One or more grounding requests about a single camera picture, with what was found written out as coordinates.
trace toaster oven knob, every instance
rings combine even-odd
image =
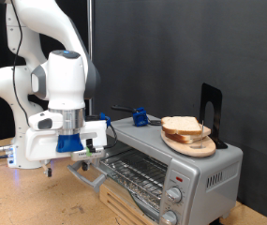
[[[167,190],[166,195],[172,203],[179,203],[182,199],[181,191],[177,187]]]
[[[176,225],[177,216],[172,211],[169,211],[160,218],[160,222],[162,225]]]

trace blue clamp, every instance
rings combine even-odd
[[[76,152],[83,149],[79,133],[73,135],[59,135],[56,152]]]
[[[132,113],[135,126],[141,127],[147,125],[149,121],[145,109],[143,107],[140,107],[136,110],[136,112]]]
[[[106,116],[103,112],[99,114],[100,120],[106,120],[107,127],[111,125],[111,118],[109,116]]]

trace toaster oven door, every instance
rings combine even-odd
[[[148,155],[118,142],[106,151],[105,157],[91,163],[101,175],[91,182],[81,176],[76,162],[68,169],[85,184],[99,192],[99,187],[107,177],[127,189],[140,210],[153,221],[159,221],[160,202],[168,166]]]

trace bread slice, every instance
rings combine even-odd
[[[201,129],[195,117],[173,116],[161,119],[162,130],[168,134],[200,135]]]
[[[211,134],[211,130],[204,126],[204,131],[202,132],[202,138],[204,139],[209,134]],[[179,134],[167,134],[165,133],[165,136],[169,139],[172,139],[173,141],[176,141],[178,143],[194,143],[201,140],[201,135],[179,135]]]
[[[204,126],[204,131],[202,132],[202,138],[208,136],[211,134],[211,130],[209,128],[207,128],[206,126]],[[200,140],[201,138],[201,134],[200,135],[180,135],[180,134],[171,134],[173,136],[175,136],[175,138],[181,140],[181,141],[189,141],[189,140],[193,140],[193,142]]]

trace table surface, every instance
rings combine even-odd
[[[0,141],[9,144],[11,139]],[[98,193],[77,180],[67,169],[69,158],[51,162],[52,177],[43,169],[10,169],[0,160],[0,224],[97,224],[125,225],[99,200]],[[93,177],[93,171],[83,172]],[[224,225],[267,225],[267,217],[237,202]]]

